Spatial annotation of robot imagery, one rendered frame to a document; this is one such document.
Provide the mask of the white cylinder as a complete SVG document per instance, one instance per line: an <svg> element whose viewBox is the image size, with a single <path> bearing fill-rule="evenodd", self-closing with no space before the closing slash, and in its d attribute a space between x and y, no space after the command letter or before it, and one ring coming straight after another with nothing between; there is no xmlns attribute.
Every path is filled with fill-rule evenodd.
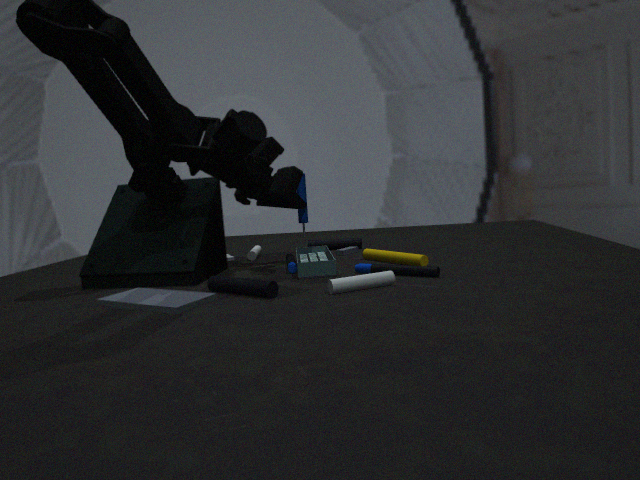
<svg viewBox="0 0 640 480"><path fill-rule="evenodd" d="M384 271L371 274L330 279L327 286L330 294L337 294L355 290L362 290L395 283L393 271Z"/></svg>
<svg viewBox="0 0 640 480"><path fill-rule="evenodd" d="M261 253L262 248L258 245L254 246L247 254L247 258L251 261L255 260L257 256Z"/></svg>

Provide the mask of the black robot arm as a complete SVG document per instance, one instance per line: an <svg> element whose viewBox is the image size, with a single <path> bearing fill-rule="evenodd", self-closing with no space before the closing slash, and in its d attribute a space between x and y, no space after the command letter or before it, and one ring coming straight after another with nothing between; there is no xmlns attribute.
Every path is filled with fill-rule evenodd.
<svg viewBox="0 0 640 480"><path fill-rule="evenodd" d="M228 182L248 154L269 175L267 166L284 151L266 138L265 123L254 112L230 109L221 121L177 103L125 21L93 0L25 0L15 21L40 52L64 63L120 134L133 169L128 186L145 194L147 210L182 204L188 185L168 167L171 160L187 162L191 176L201 170Z"/></svg>

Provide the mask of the yellow cylinder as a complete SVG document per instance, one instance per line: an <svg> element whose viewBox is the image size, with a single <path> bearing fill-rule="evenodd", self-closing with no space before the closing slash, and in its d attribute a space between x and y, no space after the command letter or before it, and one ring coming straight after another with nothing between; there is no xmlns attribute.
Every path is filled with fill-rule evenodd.
<svg viewBox="0 0 640 480"><path fill-rule="evenodd" d="M385 251L377 249L366 248L363 251L363 257L365 259L412 265L412 266L427 266L428 257L426 255Z"/></svg>

